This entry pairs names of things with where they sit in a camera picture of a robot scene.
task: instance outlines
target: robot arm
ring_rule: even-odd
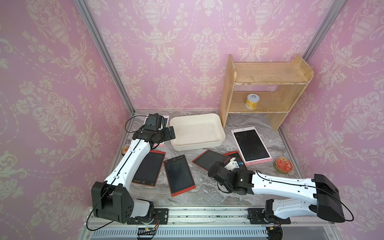
[[[92,186],[92,205],[96,217],[120,223],[135,217],[140,217],[141,221],[152,220],[153,202],[133,200],[128,191],[137,169],[153,146],[175,139],[173,127],[159,130],[161,125],[166,125],[163,116],[149,114],[145,124],[133,134],[129,149],[117,167],[104,182],[95,182]]]
[[[234,168],[216,162],[208,171],[208,176],[224,186],[228,192],[245,194],[273,194],[288,197],[285,200],[266,201],[264,219],[279,223],[295,216],[317,215],[331,222],[344,222],[339,190],[321,174],[314,178],[291,179],[268,176],[250,170]]]

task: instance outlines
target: tin can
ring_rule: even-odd
[[[122,155],[125,155],[125,154],[127,153],[128,149],[129,149],[129,146],[125,146],[125,147],[123,147],[123,148],[121,149],[121,154],[122,154]]]
[[[281,174],[288,174],[293,170],[292,162],[285,157],[278,157],[273,163],[273,167]]]
[[[255,109],[260,101],[260,97],[256,94],[249,94],[245,106],[249,109]]]

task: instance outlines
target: wall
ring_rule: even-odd
[[[326,175],[352,210],[344,239],[382,239],[384,2],[347,1],[309,63],[315,77],[283,131],[305,175]]]
[[[135,109],[218,109],[229,54],[292,60],[332,2],[87,0]]]
[[[73,1],[2,1],[0,239],[77,239],[127,110]]]

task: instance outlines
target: plastic tray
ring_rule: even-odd
[[[176,151],[220,146],[225,133],[215,113],[175,117],[170,120],[176,138],[170,142]]]

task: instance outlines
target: marble table surface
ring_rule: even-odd
[[[170,119],[177,116],[197,115],[212,113],[212,111],[145,111],[138,110],[135,115],[148,115],[149,113],[159,113],[160,115],[169,115]],[[144,117],[136,117],[133,119],[130,131],[136,130],[143,125]],[[230,132],[231,129],[255,126],[263,139],[264,144],[269,150],[272,158],[278,157],[289,158],[288,152],[278,132],[274,132],[265,114],[230,114],[227,119],[225,128],[225,140],[221,146],[210,148],[215,152],[222,154],[237,151],[235,140]],[[132,139],[129,134],[126,140],[126,146]],[[157,151],[166,152],[165,159],[171,159],[180,155],[185,155],[196,189],[189,192],[172,197],[168,186],[167,176],[164,166],[161,167],[160,175],[155,187],[144,186],[140,184],[131,184],[130,194],[133,199],[145,199],[153,201],[155,205],[252,205],[264,206],[267,199],[284,199],[284,197],[268,195],[268,194],[247,194],[240,196],[238,194],[225,194],[217,189],[217,184],[208,177],[207,171],[192,163],[192,161],[207,149],[194,149],[187,151],[176,151],[173,149],[170,141],[165,142],[164,147],[156,148]],[[297,178],[298,174],[293,170],[288,175],[282,175],[273,168],[273,162],[266,162],[247,166],[249,170],[260,170],[264,174]]]

